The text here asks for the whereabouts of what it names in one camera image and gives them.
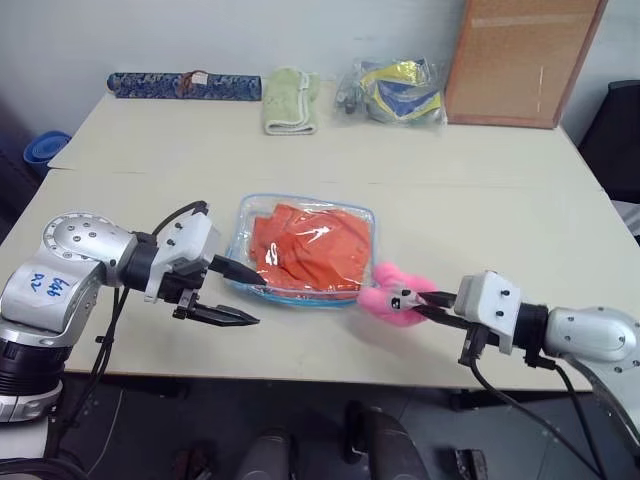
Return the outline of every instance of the wooden board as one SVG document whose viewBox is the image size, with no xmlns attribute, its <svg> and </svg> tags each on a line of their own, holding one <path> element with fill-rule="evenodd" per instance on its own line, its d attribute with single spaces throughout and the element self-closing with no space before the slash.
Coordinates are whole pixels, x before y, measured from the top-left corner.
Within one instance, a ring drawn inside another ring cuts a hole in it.
<svg viewBox="0 0 640 480">
<path fill-rule="evenodd" d="M 451 123 L 554 128 L 606 0 L 468 0 L 446 94 Z"/>
</svg>

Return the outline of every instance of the packaged item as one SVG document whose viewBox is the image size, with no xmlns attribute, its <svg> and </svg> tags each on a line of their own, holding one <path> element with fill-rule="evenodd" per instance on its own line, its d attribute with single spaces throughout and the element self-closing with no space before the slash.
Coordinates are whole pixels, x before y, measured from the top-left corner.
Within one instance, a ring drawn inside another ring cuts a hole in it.
<svg viewBox="0 0 640 480">
<path fill-rule="evenodd" d="M 266 286 L 232 284 L 269 300 L 304 306 L 353 303 L 372 284 L 373 213 L 311 198 L 243 199 L 227 256 L 251 265 Z"/>
<path fill-rule="evenodd" d="M 357 61 L 336 93 L 336 114 L 347 121 L 368 117 L 402 126 L 445 125 L 438 70 L 425 59 Z"/>
</svg>

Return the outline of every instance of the green towel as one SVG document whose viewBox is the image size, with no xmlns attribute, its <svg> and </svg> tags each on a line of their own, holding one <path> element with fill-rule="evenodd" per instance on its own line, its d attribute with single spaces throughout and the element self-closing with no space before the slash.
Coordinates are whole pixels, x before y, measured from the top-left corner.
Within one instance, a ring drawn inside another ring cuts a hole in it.
<svg viewBox="0 0 640 480">
<path fill-rule="evenodd" d="M 280 68 L 267 80 L 262 114 L 268 135 L 309 135 L 317 130 L 317 75 Z"/>
</svg>

